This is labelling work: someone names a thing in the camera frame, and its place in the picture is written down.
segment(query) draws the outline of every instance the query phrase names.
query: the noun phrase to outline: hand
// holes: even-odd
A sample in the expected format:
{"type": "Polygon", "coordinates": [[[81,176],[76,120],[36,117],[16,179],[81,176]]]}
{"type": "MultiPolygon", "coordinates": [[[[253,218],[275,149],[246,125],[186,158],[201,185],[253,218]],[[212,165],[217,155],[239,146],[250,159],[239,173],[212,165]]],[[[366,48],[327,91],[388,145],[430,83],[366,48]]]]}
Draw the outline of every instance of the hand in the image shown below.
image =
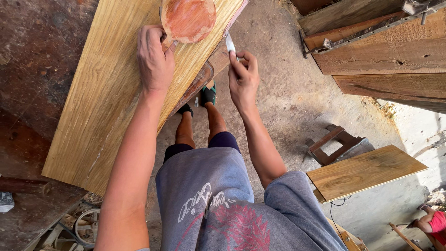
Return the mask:
{"type": "Polygon", "coordinates": [[[173,55],[177,43],[173,43],[166,52],[163,52],[160,40],[163,35],[161,24],[143,26],[138,33],[136,58],[143,90],[166,95],[175,69],[173,55]]]}
{"type": "Polygon", "coordinates": [[[257,59],[248,51],[229,53],[229,89],[231,91],[232,102],[234,102],[239,113],[256,108],[256,93],[259,87],[259,70],[257,59]]]}

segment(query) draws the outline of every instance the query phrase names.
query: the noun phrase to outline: wooden stool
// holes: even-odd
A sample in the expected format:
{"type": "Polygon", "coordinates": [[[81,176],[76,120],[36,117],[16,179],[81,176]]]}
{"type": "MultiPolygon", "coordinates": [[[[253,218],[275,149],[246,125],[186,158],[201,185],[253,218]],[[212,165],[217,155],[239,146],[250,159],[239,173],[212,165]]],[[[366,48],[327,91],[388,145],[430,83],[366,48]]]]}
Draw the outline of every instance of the wooden stool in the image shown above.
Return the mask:
{"type": "Polygon", "coordinates": [[[340,126],[331,124],[327,126],[326,129],[329,130],[330,133],[325,135],[322,139],[316,143],[310,139],[306,143],[306,145],[309,147],[308,154],[322,166],[330,165],[332,163],[370,152],[375,149],[367,138],[355,138],[340,126]],[[341,143],[342,147],[328,156],[324,151],[322,151],[321,147],[332,139],[335,139],[341,143]]]}

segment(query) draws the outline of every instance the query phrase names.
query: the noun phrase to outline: metal pulley wheel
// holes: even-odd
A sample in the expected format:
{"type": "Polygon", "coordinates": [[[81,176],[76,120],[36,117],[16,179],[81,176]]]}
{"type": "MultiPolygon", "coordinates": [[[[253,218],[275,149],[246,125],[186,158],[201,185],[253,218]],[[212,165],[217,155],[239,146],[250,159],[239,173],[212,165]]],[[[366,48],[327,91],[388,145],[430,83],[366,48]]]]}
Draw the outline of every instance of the metal pulley wheel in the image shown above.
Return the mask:
{"type": "Polygon", "coordinates": [[[73,233],[78,243],[84,247],[94,247],[98,236],[98,218],[101,209],[91,209],[79,216],[74,222],[73,233]]]}

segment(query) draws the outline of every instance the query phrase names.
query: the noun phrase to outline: gray t-shirt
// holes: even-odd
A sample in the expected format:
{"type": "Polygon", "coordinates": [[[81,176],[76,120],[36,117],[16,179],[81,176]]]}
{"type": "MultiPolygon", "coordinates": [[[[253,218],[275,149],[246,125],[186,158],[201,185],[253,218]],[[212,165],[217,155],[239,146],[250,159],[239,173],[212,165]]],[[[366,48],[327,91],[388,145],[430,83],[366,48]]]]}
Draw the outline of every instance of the gray t-shirt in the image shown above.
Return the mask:
{"type": "Polygon", "coordinates": [[[241,154],[226,147],[174,155],[160,168],[161,250],[347,251],[303,172],[287,172],[254,203],[241,154]]]}

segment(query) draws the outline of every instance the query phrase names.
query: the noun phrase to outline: electrical cord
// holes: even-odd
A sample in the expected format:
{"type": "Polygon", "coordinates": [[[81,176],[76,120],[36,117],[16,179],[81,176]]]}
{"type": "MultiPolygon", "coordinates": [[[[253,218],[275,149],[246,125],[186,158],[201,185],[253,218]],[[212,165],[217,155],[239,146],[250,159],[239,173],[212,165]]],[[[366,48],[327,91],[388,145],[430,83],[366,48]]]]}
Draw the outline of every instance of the electrical cord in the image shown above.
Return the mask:
{"type": "MultiPolygon", "coordinates": [[[[342,204],[340,204],[340,205],[335,204],[335,203],[333,203],[332,201],[330,201],[330,203],[331,203],[331,205],[330,205],[330,216],[331,216],[331,221],[334,223],[334,226],[336,227],[336,230],[338,231],[339,234],[341,234],[341,232],[339,231],[338,226],[336,225],[335,221],[333,220],[333,215],[331,214],[331,210],[333,209],[333,205],[335,205],[335,206],[342,206],[342,205],[345,204],[345,200],[348,200],[348,199],[350,199],[350,198],[351,198],[351,195],[350,195],[347,199],[344,197],[344,198],[343,198],[344,201],[343,201],[342,204]]],[[[345,244],[344,238],[342,238],[342,236],[341,236],[341,240],[342,240],[342,242],[344,243],[345,247],[347,248],[347,245],[345,244]]]]}

